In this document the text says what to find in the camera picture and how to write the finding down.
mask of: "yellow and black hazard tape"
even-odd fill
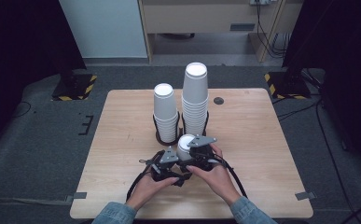
[[[83,95],[78,95],[78,96],[58,96],[58,97],[53,97],[52,100],[53,101],[72,101],[72,100],[85,100],[88,98],[88,96],[90,95],[90,91],[92,90],[93,84],[95,83],[97,76],[91,76],[90,77],[90,83],[87,87],[87,89],[85,89],[85,92]]]
[[[264,76],[265,81],[267,81],[268,87],[270,88],[270,92],[273,98],[277,98],[277,99],[284,99],[284,98],[291,98],[291,99],[306,99],[307,96],[303,96],[300,94],[279,94],[276,91],[275,85],[273,84],[273,82],[271,81],[271,76],[270,74],[265,74]]]

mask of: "gray carpet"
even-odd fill
[[[63,201],[76,192],[107,93],[113,89],[153,89],[167,82],[181,89],[183,66],[89,67],[97,75],[90,97],[83,101],[51,101],[59,76],[45,78],[24,90],[14,119],[0,136],[0,198]],[[265,88],[264,74],[279,67],[209,66],[209,88]],[[307,100],[275,103],[278,115],[316,103]],[[361,207],[361,156],[344,151],[330,117],[319,106],[340,176],[354,209]],[[87,135],[83,123],[93,116]],[[281,121],[286,140],[311,200],[309,223],[341,223],[351,212],[340,188],[317,122],[315,107]],[[0,223],[81,223],[69,216],[70,206],[0,203]],[[358,223],[355,219],[348,223]]]

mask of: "denim sleeve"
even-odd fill
[[[238,199],[238,201],[233,203],[229,208],[235,217],[236,222],[240,224],[276,223],[272,218],[267,216],[263,211],[259,210],[244,196]]]
[[[92,224],[132,224],[136,211],[123,203],[108,203]]]

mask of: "stack of paper cups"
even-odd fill
[[[186,133],[203,134],[208,101],[207,68],[203,63],[190,63],[186,68],[182,93]]]
[[[167,83],[154,88],[154,120],[160,140],[172,143],[176,139],[178,112],[174,99],[174,89]]]

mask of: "black tape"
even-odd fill
[[[316,194],[314,194],[314,192],[296,193],[296,197],[297,197],[297,200],[299,200],[299,201],[304,200],[304,199],[312,200],[312,199],[317,198],[317,196],[316,196]]]
[[[90,121],[88,123],[82,123],[82,126],[87,126],[87,129],[85,130],[84,133],[79,133],[78,135],[87,135],[88,132],[90,131],[90,125],[92,124],[93,121],[93,115],[88,115],[85,116],[87,119],[90,119]]]
[[[76,192],[73,195],[73,199],[86,199],[87,198],[87,192]]]

